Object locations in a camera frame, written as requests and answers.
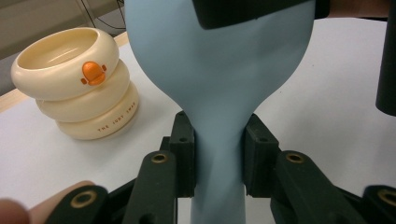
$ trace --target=white surface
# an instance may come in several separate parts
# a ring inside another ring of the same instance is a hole
[[[367,185],[396,187],[396,118],[375,108],[385,30],[380,21],[316,21],[299,68],[256,111],[283,150],[307,154],[335,185],[358,195]],[[136,177],[180,109],[149,82],[129,46],[120,57],[140,93],[134,125],[106,139],[78,141],[62,134],[33,99],[14,106],[0,114],[0,197],[31,207],[80,180],[111,191]],[[268,202],[247,198],[247,223],[274,223]],[[189,222],[189,209],[189,200],[180,200],[179,223]]]

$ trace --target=cream ceramic stack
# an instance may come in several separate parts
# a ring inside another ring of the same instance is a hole
[[[44,37],[15,59],[12,80],[62,132],[96,139],[121,129],[138,106],[136,86],[114,39],[94,28]]]

